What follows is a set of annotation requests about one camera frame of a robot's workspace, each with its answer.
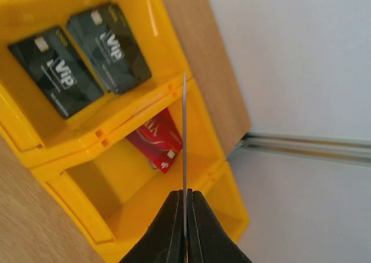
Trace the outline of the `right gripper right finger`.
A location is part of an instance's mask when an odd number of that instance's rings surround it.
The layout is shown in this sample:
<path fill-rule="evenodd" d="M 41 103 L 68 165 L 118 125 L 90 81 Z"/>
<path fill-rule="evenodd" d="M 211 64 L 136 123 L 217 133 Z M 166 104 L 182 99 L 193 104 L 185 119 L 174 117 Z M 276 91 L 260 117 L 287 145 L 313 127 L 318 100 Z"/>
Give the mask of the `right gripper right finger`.
<path fill-rule="evenodd" d="M 187 192 L 188 262 L 250 263 L 230 239 L 200 191 Z"/>

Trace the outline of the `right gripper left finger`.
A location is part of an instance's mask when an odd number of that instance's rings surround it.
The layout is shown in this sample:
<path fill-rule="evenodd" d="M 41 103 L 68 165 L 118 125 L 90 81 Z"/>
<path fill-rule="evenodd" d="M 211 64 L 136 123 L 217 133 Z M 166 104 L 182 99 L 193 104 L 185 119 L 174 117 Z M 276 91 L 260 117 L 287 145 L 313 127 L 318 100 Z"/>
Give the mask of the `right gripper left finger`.
<path fill-rule="evenodd" d="M 143 237 L 121 262 L 184 262 L 183 190 L 171 191 Z"/>

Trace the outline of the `red VIP card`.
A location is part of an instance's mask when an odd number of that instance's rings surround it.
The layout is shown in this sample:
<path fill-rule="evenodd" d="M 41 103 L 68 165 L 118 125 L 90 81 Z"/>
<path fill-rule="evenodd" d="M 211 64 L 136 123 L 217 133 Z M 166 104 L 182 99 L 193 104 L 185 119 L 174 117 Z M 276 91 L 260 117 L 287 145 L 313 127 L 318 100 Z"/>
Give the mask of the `red VIP card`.
<path fill-rule="evenodd" d="M 183 244 L 184 263 L 187 263 L 187 73 L 183 75 L 182 92 L 182 139 L 183 139 Z"/>

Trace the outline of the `yellow bin with red card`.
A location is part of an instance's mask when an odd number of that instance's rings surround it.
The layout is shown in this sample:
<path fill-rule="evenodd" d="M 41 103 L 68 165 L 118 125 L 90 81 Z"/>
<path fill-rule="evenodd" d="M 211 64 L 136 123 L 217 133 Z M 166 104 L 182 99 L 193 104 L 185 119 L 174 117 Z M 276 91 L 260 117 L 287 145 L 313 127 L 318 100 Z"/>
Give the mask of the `yellow bin with red card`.
<path fill-rule="evenodd" d="M 168 193 L 183 187 L 182 152 L 167 173 L 155 170 L 126 136 L 167 108 L 182 131 L 182 88 L 127 120 L 91 147 L 33 168 L 91 244 L 130 244 Z M 187 82 L 187 185 L 203 189 L 225 157 L 194 79 Z"/>

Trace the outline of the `yellow bin with black card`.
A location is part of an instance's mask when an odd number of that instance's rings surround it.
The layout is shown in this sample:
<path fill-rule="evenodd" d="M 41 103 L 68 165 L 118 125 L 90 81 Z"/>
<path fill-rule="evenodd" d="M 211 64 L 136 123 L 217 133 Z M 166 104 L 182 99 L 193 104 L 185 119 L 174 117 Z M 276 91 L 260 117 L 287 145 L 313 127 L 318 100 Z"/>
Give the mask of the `yellow bin with black card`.
<path fill-rule="evenodd" d="M 94 158 L 188 74 L 162 0 L 1 0 L 1 136 L 31 170 Z"/>

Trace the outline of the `black card in bin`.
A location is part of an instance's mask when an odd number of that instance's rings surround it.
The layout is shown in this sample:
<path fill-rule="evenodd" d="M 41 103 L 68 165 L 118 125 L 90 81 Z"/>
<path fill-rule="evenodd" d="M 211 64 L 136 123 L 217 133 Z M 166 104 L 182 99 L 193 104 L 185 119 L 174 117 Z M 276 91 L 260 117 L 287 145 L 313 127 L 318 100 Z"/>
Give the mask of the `black card in bin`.
<path fill-rule="evenodd" d="M 8 49 L 64 119 L 104 94 L 59 26 L 11 43 Z"/>
<path fill-rule="evenodd" d="M 117 4 L 109 2 L 72 15 L 66 29 L 106 91 L 124 94 L 152 77 Z"/>

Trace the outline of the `aluminium rail frame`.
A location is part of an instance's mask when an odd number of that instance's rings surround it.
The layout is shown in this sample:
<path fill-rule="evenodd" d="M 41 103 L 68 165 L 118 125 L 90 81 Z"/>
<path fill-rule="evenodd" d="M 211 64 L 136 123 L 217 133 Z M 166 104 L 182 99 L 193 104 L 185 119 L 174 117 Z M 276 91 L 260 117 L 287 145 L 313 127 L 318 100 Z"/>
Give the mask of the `aluminium rail frame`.
<path fill-rule="evenodd" d="M 228 154 L 237 151 L 271 152 L 370 167 L 370 141 L 343 138 L 246 133 Z"/>

